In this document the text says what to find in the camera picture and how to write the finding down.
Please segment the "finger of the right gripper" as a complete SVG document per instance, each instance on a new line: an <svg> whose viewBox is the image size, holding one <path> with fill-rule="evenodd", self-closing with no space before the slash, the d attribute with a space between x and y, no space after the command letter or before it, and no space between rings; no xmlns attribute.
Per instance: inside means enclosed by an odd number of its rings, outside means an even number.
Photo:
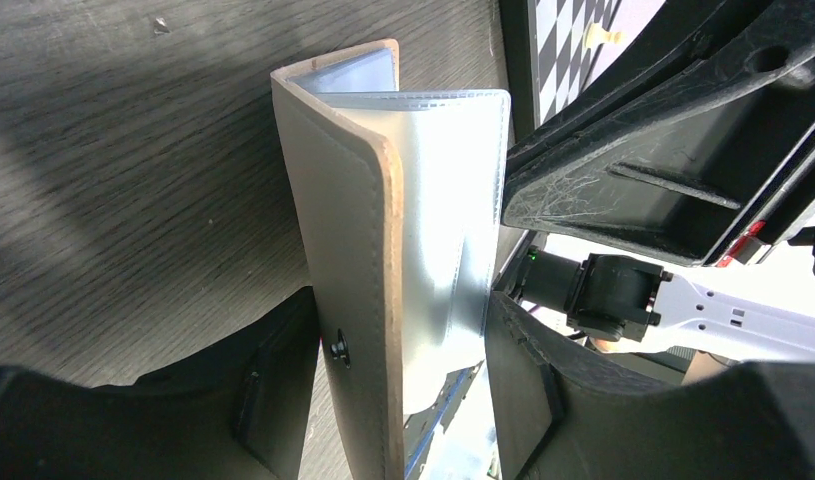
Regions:
<svg viewBox="0 0 815 480"><path fill-rule="evenodd" d="M510 152L502 221L683 266L815 213L815 1L668 1Z"/></svg>

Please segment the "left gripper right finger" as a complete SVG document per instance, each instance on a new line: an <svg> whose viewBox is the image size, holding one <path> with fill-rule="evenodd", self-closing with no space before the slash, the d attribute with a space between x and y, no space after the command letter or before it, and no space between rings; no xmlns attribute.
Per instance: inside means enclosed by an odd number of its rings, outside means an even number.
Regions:
<svg viewBox="0 0 815 480"><path fill-rule="evenodd" d="M500 292L485 344L506 479L815 479L814 364L743 363L671 386Z"/></svg>

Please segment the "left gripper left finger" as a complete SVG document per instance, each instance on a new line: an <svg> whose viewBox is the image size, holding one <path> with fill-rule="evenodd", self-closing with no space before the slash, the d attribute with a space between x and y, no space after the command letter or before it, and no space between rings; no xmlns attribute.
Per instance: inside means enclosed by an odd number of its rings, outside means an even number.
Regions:
<svg viewBox="0 0 815 480"><path fill-rule="evenodd" d="M129 386L0 366L0 479L294 479L319 342L304 287Z"/></svg>

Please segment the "beige leather card holder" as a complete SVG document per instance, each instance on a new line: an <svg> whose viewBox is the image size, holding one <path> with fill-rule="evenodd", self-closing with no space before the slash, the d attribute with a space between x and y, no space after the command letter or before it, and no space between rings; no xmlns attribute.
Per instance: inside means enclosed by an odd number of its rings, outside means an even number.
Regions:
<svg viewBox="0 0 815 480"><path fill-rule="evenodd" d="M485 356L511 98L404 90L393 39L271 86L348 465L401 479L405 418Z"/></svg>

